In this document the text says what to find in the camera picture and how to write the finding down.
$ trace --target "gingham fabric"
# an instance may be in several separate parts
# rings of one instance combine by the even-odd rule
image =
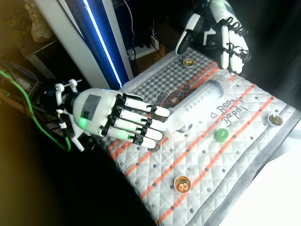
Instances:
[[[183,67],[185,58],[194,59],[195,66]],[[132,81],[135,89],[127,86],[123,91],[153,103],[160,92],[170,94],[204,69],[198,80],[206,79],[216,66],[192,49],[182,56],[172,53],[169,59],[168,64],[162,59],[153,68],[153,75],[149,70],[147,79]],[[106,143],[110,155],[158,225],[218,225],[300,119],[300,113],[293,107],[249,81],[231,76],[226,70],[216,70],[212,77],[217,74],[226,77],[231,88],[207,115],[194,119],[188,132],[176,132],[172,140],[163,139],[157,151],[116,140],[100,141]],[[268,125],[267,116],[272,110],[282,115],[284,126]],[[214,138],[219,128],[229,131],[223,143]],[[191,180],[188,194],[175,190],[173,184],[178,175]]]

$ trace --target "robotic arm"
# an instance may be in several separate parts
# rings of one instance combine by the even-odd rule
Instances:
[[[208,0],[201,10],[190,17],[177,43],[176,53],[184,53],[199,33],[203,47],[217,53],[216,61],[220,68],[242,72],[251,56],[243,37],[247,30],[226,0]]]
[[[72,93],[63,93],[70,86]],[[164,123],[143,116],[149,113],[168,117],[170,112],[162,107],[143,102],[139,96],[107,89],[87,89],[81,93],[76,89],[77,81],[55,86],[58,113],[69,115],[74,136],[71,138],[79,150],[84,148],[78,141],[82,133],[110,136],[147,148],[156,146],[165,131]],[[60,123],[66,129],[66,123]]]

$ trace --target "white sneaker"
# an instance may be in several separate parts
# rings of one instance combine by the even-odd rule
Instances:
[[[25,9],[27,9],[32,21],[32,37],[35,42],[42,43],[49,41],[54,35],[50,26],[44,19],[38,7],[32,0],[24,0]]]

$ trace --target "led light strip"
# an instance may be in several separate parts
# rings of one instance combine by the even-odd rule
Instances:
[[[102,35],[100,34],[99,28],[98,28],[97,23],[96,23],[96,21],[95,21],[95,19],[94,19],[94,16],[93,16],[93,13],[92,13],[91,8],[90,8],[90,6],[89,6],[89,3],[88,3],[87,0],[83,0],[83,2],[85,3],[85,5],[86,5],[86,7],[87,7],[87,11],[88,11],[88,13],[89,13],[90,19],[91,19],[91,21],[92,21],[92,23],[93,23],[93,26],[94,26],[95,30],[96,30],[96,33],[97,33],[97,35],[98,35],[98,38],[99,38],[99,40],[100,40],[100,42],[101,42],[101,44],[102,44],[102,46],[103,46],[103,49],[104,49],[104,51],[105,51],[105,53],[106,53],[106,55],[107,55],[107,58],[108,58],[108,60],[109,60],[109,62],[110,62],[110,65],[111,65],[111,67],[112,67],[112,69],[113,69],[113,71],[114,71],[115,77],[116,77],[116,79],[117,79],[117,81],[118,81],[120,87],[122,87],[120,78],[119,78],[119,76],[118,76],[118,74],[117,74],[117,71],[116,71],[116,69],[115,69],[115,66],[114,66],[114,64],[113,64],[113,62],[112,62],[111,56],[110,56],[110,54],[109,54],[109,52],[108,52],[108,49],[107,49],[107,47],[106,47],[106,45],[105,45],[105,43],[104,43],[104,41],[103,41],[103,37],[102,37]]]

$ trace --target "green button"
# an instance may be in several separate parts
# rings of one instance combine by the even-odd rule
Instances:
[[[215,134],[217,142],[224,142],[229,136],[229,132],[226,129],[219,129]]]

